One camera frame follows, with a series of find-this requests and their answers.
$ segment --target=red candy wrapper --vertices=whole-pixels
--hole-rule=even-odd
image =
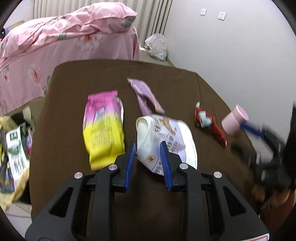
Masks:
[[[227,141],[225,133],[216,125],[216,119],[214,116],[206,113],[203,108],[200,108],[200,103],[197,102],[194,112],[194,121],[198,127],[208,127],[212,132],[213,136],[220,143],[223,148],[226,148]]]

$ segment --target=silver screw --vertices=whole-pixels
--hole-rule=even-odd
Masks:
[[[79,179],[79,178],[82,178],[83,177],[83,174],[82,174],[82,172],[77,172],[77,173],[74,174],[74,177],[76,179]]]
[[[222,173],[221,172],[214,172],[214,177],[215,178],[221,178],[222,177]]]
[[[111,164],[108,166],[109,170],[114,171],[117,169],[117,165],[116,164]]]
[[[179,165],[179,167],[180,167],[181,169],[183,169],[183,170],[186,170],[186,169],[188,168],[188,165],[187,165],[186,163],[181,163],[181,164]]]

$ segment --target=pink cylinder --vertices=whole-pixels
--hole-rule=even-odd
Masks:
[[[224,131],[228,135],[234,135],[240,129],[240,124],[247,122],[249,117],[245,110],[237,105],[221,122]]]

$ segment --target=wall socket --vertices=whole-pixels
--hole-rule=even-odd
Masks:
[[[226,16],[226,13],[225,12],[220,12],[219,15],[218,15],[218,19],[224,21],[225,16]]]
[[[204,16],[206,11],[207,10],[203,8],[202,11],[200,12],[200,15],[203,15]]]

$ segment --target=wall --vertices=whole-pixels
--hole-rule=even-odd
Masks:
[[[29,21],[34,18],[34,0],[23,0],[8,18],[4,27],[7,28],[19,21]]]
[[[287,138],[296,36],[271,0],[173,0],[164,36],[176,67],[198,73],[231,109],[241,105],[251,121]]]

